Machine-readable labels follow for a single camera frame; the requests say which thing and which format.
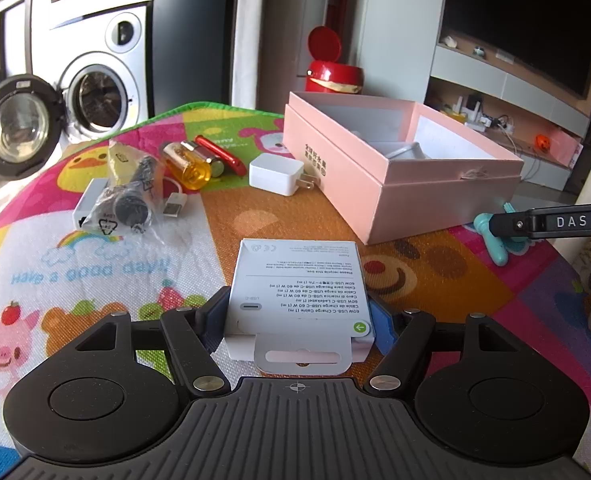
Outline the red lidded trash bin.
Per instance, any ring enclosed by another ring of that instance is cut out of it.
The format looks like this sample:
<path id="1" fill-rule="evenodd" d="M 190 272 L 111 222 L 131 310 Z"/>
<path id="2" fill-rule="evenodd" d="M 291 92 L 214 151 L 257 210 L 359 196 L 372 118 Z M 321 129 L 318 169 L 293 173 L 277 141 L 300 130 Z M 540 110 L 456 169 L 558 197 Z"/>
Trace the red lidded trash bin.
<path id="1" fill-rule="evenodd" d="M 307 37 L 313 61 L 305 75 L 307 92 L 360 94 L 364 86 L 361 67 L 342 64 L 341 39 L 327 26 L 317 26 Z"/>

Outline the white charger front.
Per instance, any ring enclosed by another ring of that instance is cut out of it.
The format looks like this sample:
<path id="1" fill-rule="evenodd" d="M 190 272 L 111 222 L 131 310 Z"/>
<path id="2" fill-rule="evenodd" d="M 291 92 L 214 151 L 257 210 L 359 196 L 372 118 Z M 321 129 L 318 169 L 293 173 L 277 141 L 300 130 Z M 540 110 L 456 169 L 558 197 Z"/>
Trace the white charger front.
<path id="1" fill-rule="evenodd" d="M 396 159 L 425 159 L 425 153 L 422 151 L 418 142 L 383 142 L 376 146 L 376 149 L 389 160 Z"/>

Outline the white washing machine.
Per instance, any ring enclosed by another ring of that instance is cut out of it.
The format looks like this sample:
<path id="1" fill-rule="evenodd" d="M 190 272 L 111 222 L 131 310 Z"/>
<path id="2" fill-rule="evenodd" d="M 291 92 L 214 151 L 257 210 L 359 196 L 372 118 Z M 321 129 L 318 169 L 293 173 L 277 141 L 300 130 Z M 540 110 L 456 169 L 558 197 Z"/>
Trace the white washing machine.
<path id="1" fill-rule="evenodd" d="M 0 180 L 29 177 L 60 148 L 149 117 L 151 18 L 151 3 L 81 16 L 48 32 L 39 70 L 0 68 Z"/>

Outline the red lighter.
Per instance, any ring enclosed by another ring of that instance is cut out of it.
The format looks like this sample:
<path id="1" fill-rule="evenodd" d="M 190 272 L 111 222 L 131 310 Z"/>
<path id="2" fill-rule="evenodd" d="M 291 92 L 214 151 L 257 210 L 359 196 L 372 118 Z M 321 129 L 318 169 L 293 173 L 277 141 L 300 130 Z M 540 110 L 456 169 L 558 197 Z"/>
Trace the red lighter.
<path id="1" fill-rule="evenodd" d="M 214 155 L 222 159 L 222 161 L 225 162 L 225 164 L 228 167 L 230 167 L 230 169 L 233 170 L 233 172 L 237 174 L 237 176 L 245 177 L 245 175 L 247 174 L 247 167 L 242 162 L 242 160 L 230 153 L 229 151 L 225 150 L 225 148 L 221 148 L 218 144 L 212 142 L 205 136 L 195 136 L 194 141 L 198 145 L 202 146 L 203 148 L 206 148 L 207 150 L 211 151 Z"/>

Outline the plastic bag with black part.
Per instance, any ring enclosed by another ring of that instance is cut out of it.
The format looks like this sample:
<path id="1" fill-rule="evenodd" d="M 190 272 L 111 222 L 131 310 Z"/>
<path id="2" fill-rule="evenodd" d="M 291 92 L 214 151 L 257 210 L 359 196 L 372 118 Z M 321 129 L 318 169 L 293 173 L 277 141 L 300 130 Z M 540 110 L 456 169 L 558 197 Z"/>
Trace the plastic bag with black part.
<path id="1" fill-rule="evenodd" d="M 158 159 L 142 157 L 125 183 L 107 185 L 100 192 L 81 229 L 103 236 L 150 231 L 160 216 L 162 176 Z"/>

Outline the colourful cartoon play mat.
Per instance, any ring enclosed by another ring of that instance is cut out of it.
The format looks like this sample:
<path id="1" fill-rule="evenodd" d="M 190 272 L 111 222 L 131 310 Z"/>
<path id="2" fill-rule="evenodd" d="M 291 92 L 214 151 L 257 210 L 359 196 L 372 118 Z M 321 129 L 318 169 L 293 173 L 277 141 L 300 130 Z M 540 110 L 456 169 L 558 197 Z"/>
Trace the colourful cartoon play mat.
<path id="1" fill-rule="evenodd" d="M 284 122 L 195 103 L 116 141 L 153 155 L 203 133 L 245 160 L 296 159 Z M 103 236 L 73 211 L 108 148 L 0 214 L 0 478 L 591 479 L 591 294 L 545 240 L 502 267 L 472 222 L 366 245 L 318 183 L 284 197 L 233 174 L 143 235 Z M 230 392 L 182 399 L 161 316 L 232 289 L 245 238 L 355 243 L 367 301 L 435 317 L 417 391 L 365 391 L 375 343 L 340 375 L 273 375 L 223 338 Z"/>

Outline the white cable retail box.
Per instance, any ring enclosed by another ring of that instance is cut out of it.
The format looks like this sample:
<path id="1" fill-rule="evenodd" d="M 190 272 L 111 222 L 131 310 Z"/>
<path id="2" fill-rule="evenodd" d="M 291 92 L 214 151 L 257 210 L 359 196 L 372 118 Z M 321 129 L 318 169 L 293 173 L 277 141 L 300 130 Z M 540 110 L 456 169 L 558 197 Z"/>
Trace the white cable retail box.
<path id="1" fill-rule="evenodd" d="M 335 376 L 375 342 L 361 260 L 345 240 L 241 240 L 226 314 L 230 359 Z"/>

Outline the pink box on shelf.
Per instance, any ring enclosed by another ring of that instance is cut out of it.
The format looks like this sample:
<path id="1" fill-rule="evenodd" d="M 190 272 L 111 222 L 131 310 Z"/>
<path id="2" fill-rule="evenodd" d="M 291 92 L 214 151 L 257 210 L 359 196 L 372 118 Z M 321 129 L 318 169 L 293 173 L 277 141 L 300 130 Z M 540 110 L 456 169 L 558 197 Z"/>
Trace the pink box on shelf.
<path id="1" fill-rule="evenodd" d="M 550 133 L 550 156 L 562 166 L 573 169 L 583 150 L 582 143 L 565 130 Z"/>

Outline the pink cardboard box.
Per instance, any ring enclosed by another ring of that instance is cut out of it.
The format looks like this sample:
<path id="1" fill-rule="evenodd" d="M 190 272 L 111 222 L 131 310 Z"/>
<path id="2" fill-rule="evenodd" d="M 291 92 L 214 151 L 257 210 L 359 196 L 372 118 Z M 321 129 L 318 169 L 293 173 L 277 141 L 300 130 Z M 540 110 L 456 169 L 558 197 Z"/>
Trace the pink cardboard box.
<path id="1" fill-rule="evenodd" d="M 386 159 L 383 142 L 418 142 L 425 159 Z M 282 143 L 366 245 L 470 223 L 500 212 L 522 159 L 419 102 L 294 92 Z"/>

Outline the white charger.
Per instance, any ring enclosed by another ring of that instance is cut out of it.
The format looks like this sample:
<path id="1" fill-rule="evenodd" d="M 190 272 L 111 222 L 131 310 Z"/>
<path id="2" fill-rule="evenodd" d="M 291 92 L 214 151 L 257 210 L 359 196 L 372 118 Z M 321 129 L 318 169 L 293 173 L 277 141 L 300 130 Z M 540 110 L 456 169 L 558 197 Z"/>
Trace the white charger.
<path id="1" fill-rule="evenodd" d="M 312 190 L 317 183 L 317 177 L 307 174 L 297 159 L 263 153 L 249 165 L 249 185 L 280 196 L 292 196 L 299 188 Z"/>
<path id="2" fill-rule="evenodd" d="M 383 142 L 376 146 L 376 149 L 389 160 L 396 159 L 425 159 L 425 153 L 422 151 L 418 142 Z"/>

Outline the cream squeeze tube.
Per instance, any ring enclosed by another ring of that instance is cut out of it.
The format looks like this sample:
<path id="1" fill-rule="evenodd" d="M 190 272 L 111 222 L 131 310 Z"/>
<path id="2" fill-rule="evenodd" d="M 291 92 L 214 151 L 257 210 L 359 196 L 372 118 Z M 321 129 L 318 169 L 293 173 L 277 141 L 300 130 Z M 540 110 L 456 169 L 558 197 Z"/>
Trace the cream squeeze tube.
<path id="1" fill-rule="evenodd" d="M 110 185 L 128 184 L 136 172 L 140 159 L 142 156 L 137 148 L 121 142 L 110 141 L 108 148 Z"/>

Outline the teal handheld fan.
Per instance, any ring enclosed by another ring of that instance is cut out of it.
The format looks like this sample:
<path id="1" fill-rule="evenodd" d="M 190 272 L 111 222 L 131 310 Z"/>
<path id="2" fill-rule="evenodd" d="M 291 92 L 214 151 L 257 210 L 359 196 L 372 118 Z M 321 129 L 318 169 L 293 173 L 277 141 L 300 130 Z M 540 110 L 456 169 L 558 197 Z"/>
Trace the teal handheld fan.
<path id="1" fill-rule="evenodd" d="M 491 232 L 489 222 L 492 214 L 483 212 L 478 214 L 472 222 L 475 232 L 477 232 L 484 242 L 489 258 L 495 266 L 505 266 L 509 261 L 509 255 L 523 256 L 532 246 L 532 241 L 525 237 L 500 237 Z"/>

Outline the white ethernet adapter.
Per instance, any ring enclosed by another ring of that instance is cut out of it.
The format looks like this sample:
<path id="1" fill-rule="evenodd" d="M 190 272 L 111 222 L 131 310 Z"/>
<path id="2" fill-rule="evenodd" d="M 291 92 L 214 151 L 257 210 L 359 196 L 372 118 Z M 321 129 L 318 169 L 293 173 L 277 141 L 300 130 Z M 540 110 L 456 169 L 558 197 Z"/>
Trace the white ethernet adapter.
<path id="1" fill-rule="evenodd" d="M 110 188 L 108 178 L 90 180 L 73 211 L 74 226 L 102 235 L 143 233 L 157 215 L 151 200 L 137 186 Z"/>

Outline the amber perfume bottle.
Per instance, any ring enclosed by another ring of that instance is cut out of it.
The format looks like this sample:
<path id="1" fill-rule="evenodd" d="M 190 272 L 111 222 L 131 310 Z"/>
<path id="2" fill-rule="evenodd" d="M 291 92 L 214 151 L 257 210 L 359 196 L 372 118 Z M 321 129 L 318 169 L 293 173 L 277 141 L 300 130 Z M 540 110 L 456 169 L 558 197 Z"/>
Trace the amber perfume bottle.
<path id="1" fill-rule="evenodd" d="M 170 174 L 189 191 L 199 191 L 224 174 L 222 159 L 192 141 L 163 144 L 160 154 Z"/>

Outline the black television screen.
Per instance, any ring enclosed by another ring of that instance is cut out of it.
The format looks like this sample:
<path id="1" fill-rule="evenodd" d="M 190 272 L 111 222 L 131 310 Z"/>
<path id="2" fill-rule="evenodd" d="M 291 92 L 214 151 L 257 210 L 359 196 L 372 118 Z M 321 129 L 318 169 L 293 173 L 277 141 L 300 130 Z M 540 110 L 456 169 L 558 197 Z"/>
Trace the black television screen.
<path id="1" fill-rule="evenodd" d="M 443 25 L 514 56 L 585 96 L 591 0 L 445 0 Z"/>

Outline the orange pumpkin toy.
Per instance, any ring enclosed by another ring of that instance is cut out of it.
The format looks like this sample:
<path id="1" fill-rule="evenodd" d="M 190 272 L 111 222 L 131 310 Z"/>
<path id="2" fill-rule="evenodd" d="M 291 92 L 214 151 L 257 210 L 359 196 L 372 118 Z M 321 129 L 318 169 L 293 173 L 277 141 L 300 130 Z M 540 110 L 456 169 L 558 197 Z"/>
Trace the orange pumpkin toy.
<path id="1" fill-rule="evenodd" d="M 537 136 L 535 136 L 534 145 L 536 146 L 538 151 L 548 153 L 551 148 L 550 138 L 548 136 L 545 136 L 545 134 L 538 134 Z"/>

